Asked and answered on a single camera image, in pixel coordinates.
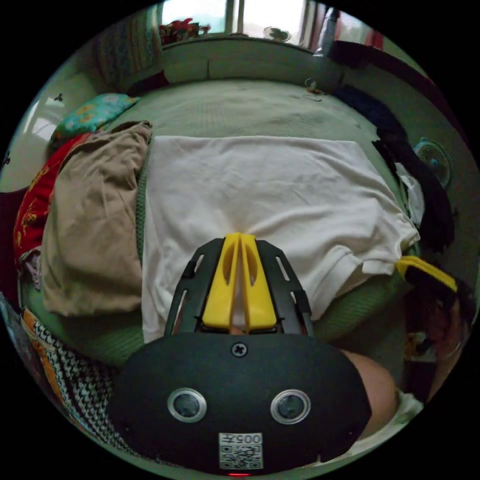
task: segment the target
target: person's arm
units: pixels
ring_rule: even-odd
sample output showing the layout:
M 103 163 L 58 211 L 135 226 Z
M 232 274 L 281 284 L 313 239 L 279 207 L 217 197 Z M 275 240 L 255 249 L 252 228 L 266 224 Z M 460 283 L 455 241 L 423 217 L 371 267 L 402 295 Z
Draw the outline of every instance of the person's arm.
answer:
M 438 392 L 459 361 L 468 335 L 457 300 L 448 314 L 437 308 L 429 319 L 427 334 L 437 356 L 436 371 L 427 402 Z

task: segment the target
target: windowsill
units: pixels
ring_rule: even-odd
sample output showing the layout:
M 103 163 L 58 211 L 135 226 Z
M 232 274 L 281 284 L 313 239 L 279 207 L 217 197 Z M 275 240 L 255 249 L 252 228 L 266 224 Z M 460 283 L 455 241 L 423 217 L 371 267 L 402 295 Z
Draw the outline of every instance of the windowsill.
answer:
M 296 50 L 300 50 L 301 52 L 306 52 L 309 55 L 313 55 L 313 52 L 308 48 L 305 48 L 300 45 L 294 45 L 293 43 L 283 43 L 281 41 L 269 40 L 268 38 L 259 38 L 255 36 L 235 36 L 235 35 L 226 35 L 224 33 L 210 33 L 208 35 L 201 35 L 197 38 L 190 38 L 189 40 L 177 41 L 175 43 L 169 43 L 168 45 L 162 46 L 163 50 L 168 50 L 173 47 L 180 47 L 182 45 L 188 45 L 198 42 L 214 42 L 218 40 L 231 40 L 231 41 L 246 41 L 246 42 L 263 42 L 269 44 L 277 44 L 283 47 L 288 47 Z

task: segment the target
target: red floral fabric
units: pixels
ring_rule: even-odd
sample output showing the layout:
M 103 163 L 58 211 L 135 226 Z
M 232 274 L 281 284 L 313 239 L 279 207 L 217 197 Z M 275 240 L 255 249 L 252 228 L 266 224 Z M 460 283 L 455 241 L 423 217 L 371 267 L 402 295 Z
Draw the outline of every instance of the red floral fabric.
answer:
M 78 135 L 61 146 L 37 173 L 26 190 L 13 228 L 13 253 L 18 271 L 21 270 L 24 257 L 42 245 L 54 185 L 63 161 L 73 147 L 83 143 L 89 136 L 90 133 Z

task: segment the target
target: beige cloth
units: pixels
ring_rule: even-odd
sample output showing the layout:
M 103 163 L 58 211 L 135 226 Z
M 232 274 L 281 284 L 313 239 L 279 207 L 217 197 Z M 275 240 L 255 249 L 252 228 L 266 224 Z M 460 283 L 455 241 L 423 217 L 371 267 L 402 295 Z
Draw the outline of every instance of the beige cloth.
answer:
M 152 126 L 128 122 L 88 139 L 65 158 L 43 232 L 45 308 L 65 317 L 140 308 L 136 175 Z

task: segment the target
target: bed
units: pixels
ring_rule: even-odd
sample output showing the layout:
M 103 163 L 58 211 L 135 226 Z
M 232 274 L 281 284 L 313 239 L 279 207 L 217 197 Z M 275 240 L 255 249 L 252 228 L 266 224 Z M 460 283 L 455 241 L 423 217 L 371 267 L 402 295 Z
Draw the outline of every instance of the bed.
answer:
M 259 80 L 221 80 L 177 84 L 144 94 L 111 125 L 148 120 L 153 135 L 190 137 L 278 136 L 357 142 L 383 177 L 402 210 L 406 193 L 372 141 L 376 127 L 330 95 L 314 96 L 297 85 Z M 137 248 L 143 251 L 147 165 L 138 177 Z M 409 255 L 419 255 L 414 245 Z M 326 342 L 341 338 L 374 313 L 403 296 L 409 287 L 400 275 L 377 276 L 337 298 L 314 324 L 315 335 Z M 94 360 L 120 367 L 144 344 L 141 311 L 98 318 L 65 319 L 49 313 L 33 284 L 21 284 L 23 304 L 63 341 Z

